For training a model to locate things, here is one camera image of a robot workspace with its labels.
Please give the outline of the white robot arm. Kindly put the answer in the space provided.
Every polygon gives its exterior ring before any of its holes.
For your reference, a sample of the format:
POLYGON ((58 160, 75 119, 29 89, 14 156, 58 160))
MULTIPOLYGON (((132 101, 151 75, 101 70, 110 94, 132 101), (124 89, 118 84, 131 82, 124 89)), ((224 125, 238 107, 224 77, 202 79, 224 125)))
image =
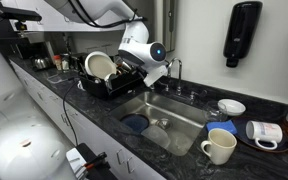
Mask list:
POLYGON ((149 43, 149 31, 144 17, 136 14, 123 0, 44 0, 59 13, 76 23, 94 28, 112 28, 124 24, 125 30, 118 47, 118 55, 127 63, 145 70, 165 65, 166 50, 159 42, 149 43), (98 24, 96 20, 108 11, 120 21, 98 24))

